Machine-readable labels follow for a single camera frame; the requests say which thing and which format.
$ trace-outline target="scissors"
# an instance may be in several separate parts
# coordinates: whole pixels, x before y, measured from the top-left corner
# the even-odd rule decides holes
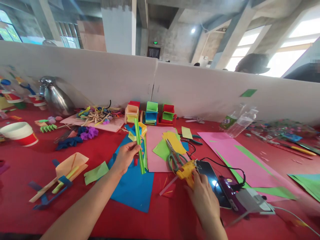
[[[198,141],[196,141],[196,140],[194,140],[194,139],[184,138],[184,137],[182,136],[182,134],[179,134],[179,135],[180,135],[180,137],[182,138],[182,140],[184,140],[184,141],[189,141],[189,142],[192,142],[192,143],[197,144],[197,145],[203,145],[202,142],[198,142]],[[192,135],[192,138],[202,139],[199,135]]]
[[[182,154],[177,153],[173,149],[173,147],[168,139],[166,139],[166,142],[167,142],[168,148],[170,150],[170,154],[168,156],[169,167],[172,171],[177,172],[179,170],[178,162],[181,164],[181,166],[183,166],[185,163],[188,162],[188,160]]]

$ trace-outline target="metal kettle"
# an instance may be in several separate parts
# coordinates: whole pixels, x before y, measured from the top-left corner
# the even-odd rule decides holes
[[[44,96],[49,111],[54,116],[69,117],[75,114],[75,105],[68,95],[56,85],[56,77],[40,78],[40,95]]]

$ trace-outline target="blue foam sheet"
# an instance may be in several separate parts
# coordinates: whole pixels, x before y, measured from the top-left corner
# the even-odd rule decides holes
[[[129,142],[132,141],[126,136],[115,154],[118,154],[121,146]],[[142,151],[145,153],[144,144],[142,143],[141,146]],[[139,161],[137,166],[134,166],[134,161],[132,161],[128,171],[122,176],[118,186],[114,190],[111,199],[147,213],[150,206],[153,177],[154,173],[149,173],[148,171],[142,175]]]

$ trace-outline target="pliers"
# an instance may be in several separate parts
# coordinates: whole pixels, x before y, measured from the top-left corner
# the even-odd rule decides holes
[[[203,145],[202,142],[198,142],[198,141],[194,140],[194,138],[202,139],[199,135],[192,135],[192,138],[193,138],[193,139],[184,138],[184,137],[182,136],[182,134],[179,134],[179,136],[181,137],[181,140],[189,141],[189,142],[192,142],[192,143],[197,144],[197,145]]]

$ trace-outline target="white partition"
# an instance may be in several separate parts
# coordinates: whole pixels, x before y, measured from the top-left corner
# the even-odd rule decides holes
[[[240,97],[257,89],[252,97]],[[175,106],[178,116],[220,121],[241,102],[257,106],[257,120],[320,122],[320,83],[158,62],[152,101]]]
[[[36,80],[46,75],[62,78],[58,85],[77,107],[151,100],[154,58],[7,41],[0,41],[0,50],[2,66],[13,65]]]

